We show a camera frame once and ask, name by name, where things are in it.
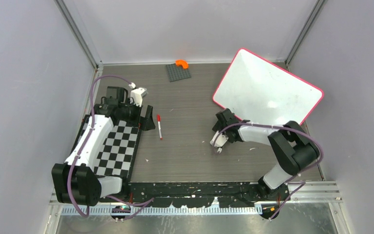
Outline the red capped white marker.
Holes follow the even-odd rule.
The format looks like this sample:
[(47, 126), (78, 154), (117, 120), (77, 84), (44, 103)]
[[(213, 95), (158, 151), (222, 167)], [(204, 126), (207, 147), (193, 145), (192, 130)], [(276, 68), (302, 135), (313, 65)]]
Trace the red capped white marker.
[(159, 138), (160, 140), (163, 140), (162, 128), (161, 128), (161, 117), (159, 114), (157, 114), (157, 124), (158, 124)]

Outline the pink framed whiteboard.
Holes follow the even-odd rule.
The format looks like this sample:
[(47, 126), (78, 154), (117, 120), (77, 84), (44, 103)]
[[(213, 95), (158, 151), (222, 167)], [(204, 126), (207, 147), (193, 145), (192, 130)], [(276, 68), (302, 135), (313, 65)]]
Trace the pink framed whiteboard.
[(290, 120), (303, 123), (323, 97), (320, 88), (241, 48), (212, 100), (239, 119), (280, 125)]

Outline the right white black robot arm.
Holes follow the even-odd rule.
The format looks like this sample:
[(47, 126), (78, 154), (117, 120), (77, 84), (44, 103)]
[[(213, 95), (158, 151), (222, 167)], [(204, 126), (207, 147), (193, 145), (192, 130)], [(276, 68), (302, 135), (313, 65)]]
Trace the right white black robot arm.
[(265, 125), (239, 120), (230, 109), (216, 113), (216, 123), (210, 141), (217, 153), (226, 143), (255, 142), (270, 146), (276, 165), (262, 176), (256, 185), (258, 196), (271, 200), (278, 188), (307, 170), (321, 157), (321, 148), (295, 121), (284, 125)]

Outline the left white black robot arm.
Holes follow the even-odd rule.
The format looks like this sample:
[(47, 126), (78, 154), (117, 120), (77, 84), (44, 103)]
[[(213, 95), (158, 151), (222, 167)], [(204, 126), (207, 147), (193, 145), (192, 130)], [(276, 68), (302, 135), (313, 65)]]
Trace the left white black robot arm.
[(146, 88), (130, 87), (107, 88), (71, 154), (53, 166), (58, 202), (71, 204), (73, 198), (78, 205), (94, 206), (108, 195), (119, 202), (129, 198), (127, 181), (141, 132), (155, 128), (152, 106), (141, 116)]

